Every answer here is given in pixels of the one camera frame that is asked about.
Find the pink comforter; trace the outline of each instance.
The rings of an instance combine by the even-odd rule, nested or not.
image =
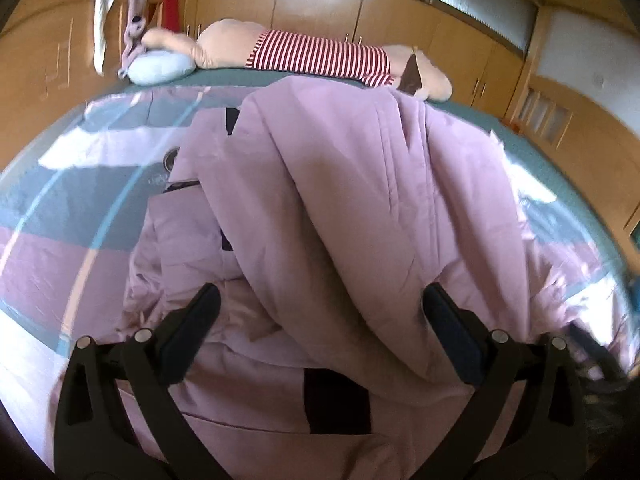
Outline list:
[[[502,158],[482,130],[387,88],[289,77],[251,94],[230,136],[223,109],[202,110],[172,173],[202,185],[149,201],[120,337],[216,283],[222,313],[172,395],[232,477],[407,478],[471,394],[421,314],[425,285],[518,340],[567,321]],[[369,391],[372,434],[310,434],[310,368]]]

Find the black clamp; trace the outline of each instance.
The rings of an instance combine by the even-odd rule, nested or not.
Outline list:
[[[537,345],[489,332],[443,288],[425,288],[422,309],[460,379],[476,387],[453,428],[412,480],[575,480],[586,470],[580,384],[564,339]],[[193,433],[167,392],[179,383],[220,312],[220,294],[205,285],[191,303],[153,332],[97,345],[81,337],[62,387],[54,462],[63,480],[230,480]],[[115,380],[128,380],[167,463],[146,455]],[[513,383],[527,381],[500,451],[476,462]]]

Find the striped shirt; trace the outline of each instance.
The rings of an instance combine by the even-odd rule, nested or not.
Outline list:
[[[265,30],[245,66],[356,79],[366,86],[391,84],[394,80],[389,73],[389,58],[380,47],[282,30]]]

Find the stuffed animal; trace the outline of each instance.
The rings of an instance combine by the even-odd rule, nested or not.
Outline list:
[[[134,60],[146,52],[146,47],[140,41],[145,31],[146,19],[143,16],[134,16],[124,33],[124,50],[122,51],[122,68],[118,70],[118,77],[124,79],[129,67]]]
[[[403,45],[360,45],[231,19],[212,23],[197,41],[152,28],[142,44],[187,54],[205,69],[253,68],[355,79],[371,87],[389,85],[420,100],[446,101],[452,92],[449,79],[421,50]]]

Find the dark fabric patch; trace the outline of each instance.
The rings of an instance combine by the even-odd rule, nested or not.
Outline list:
[[[226,134],[231,135],[234,132],[234,127],[236,126],[236,122],[238,122],[238,116],[240,115],[240,110],[237,108],[227,108],[226,109]]]
[[[411,54],[404,67],[404,72],[402,72],[398,90],[409,95],[415,95],[420,88],[422,88],[422,77],[420,76],[420,69],[418,69],[418,60],[415,54]]]
[[[234,248],[229,243],[229,240],[226,239],[226,236],[222,232],[222,229],[220,229],[220,236],[222,236],[222,250],[223,251],[233,251]]]
[[[187,182],[175,182],[174,184],[171,184],[163,192],[164,193],[169,193],[171,191],[178,191],[179,189],[184,189],[186,187],[199,186],[199,185],[200,185],[200,181],[199,180],[188,180]]]
[[[304,396],[311,434],[371,433],[369,392],[344,375],[306,368]]]

